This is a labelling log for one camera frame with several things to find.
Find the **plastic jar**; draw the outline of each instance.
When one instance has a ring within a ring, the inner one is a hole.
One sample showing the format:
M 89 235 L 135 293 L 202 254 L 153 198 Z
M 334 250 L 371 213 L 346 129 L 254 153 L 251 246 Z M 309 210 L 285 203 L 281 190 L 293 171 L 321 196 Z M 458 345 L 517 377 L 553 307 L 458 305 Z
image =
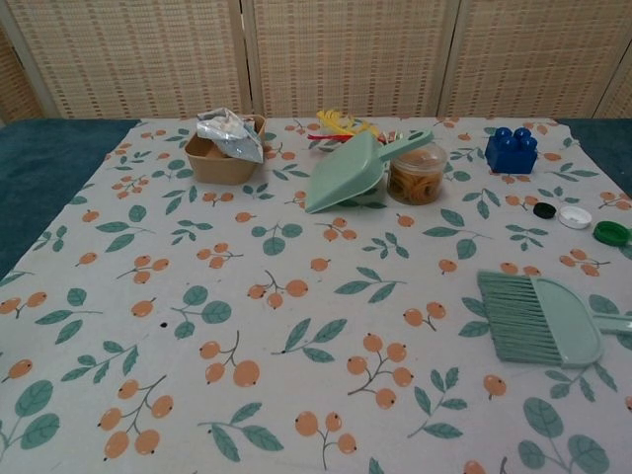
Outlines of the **plastic jar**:
M 447 153 L 431 143 L 391 160 L 388 194 L 405 204 L 428 204 L 438 198 Z

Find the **green bottle cap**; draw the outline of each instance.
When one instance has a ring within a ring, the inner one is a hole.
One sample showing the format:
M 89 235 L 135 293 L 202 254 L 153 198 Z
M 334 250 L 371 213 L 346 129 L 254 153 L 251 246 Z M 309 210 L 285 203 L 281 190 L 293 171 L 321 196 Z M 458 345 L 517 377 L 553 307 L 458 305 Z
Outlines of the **green bottle cap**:
M 621 224 L 609 220 L 603 220 L 594 227 L 592 236 L 606 245 L 623 247 L 630 240 L 630 231 Z

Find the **brown bowl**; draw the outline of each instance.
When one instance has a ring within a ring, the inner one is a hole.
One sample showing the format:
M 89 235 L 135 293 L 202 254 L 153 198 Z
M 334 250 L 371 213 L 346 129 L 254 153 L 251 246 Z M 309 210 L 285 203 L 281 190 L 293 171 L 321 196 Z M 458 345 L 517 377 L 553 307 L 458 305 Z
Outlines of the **brown bowl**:
M 264 146 L 266 119 L 261 116 L 245 117 L 255 120 L 255 131 L 259 134 Z M 259 166 L 259 163 L 225 155 L 212 140 L 199 138 L 197 134 L 194 134 L 187 143 L 185 153 L 194 169 L 194 178 L 201 183 L 240 185 L 247 182 Z

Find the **brush bristles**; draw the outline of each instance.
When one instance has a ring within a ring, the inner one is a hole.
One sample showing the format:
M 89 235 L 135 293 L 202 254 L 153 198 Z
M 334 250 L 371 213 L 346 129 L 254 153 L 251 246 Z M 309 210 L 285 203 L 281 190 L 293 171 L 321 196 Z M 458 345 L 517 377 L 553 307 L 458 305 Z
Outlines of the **brush bristles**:
M 562 363 L 530 277 L 479 272 L 478 286 L 500 360 Z

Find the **floral tablecloth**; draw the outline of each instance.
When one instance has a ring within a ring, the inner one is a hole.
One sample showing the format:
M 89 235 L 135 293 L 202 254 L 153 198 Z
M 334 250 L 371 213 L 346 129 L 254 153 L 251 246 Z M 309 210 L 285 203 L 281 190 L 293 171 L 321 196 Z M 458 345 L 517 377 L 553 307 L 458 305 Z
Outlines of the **floral tablecloth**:
M 629 472 L 632 337 L 582 370 L 502 363 L 476 272 L 630 312 L 632 248 L 531 211 L 630 227 L 630 198 L 551 119 L 374 121 L 433 129 L 436 202 L 382 182 L 306 214 L 335 146 L 313 118 L 269 120 L 237 187 L 194 181 L 192 120 L 133 128 L 0 282 L 0 472 Z M 534 172 L 491 174 L 487 137 L 523 124 Z

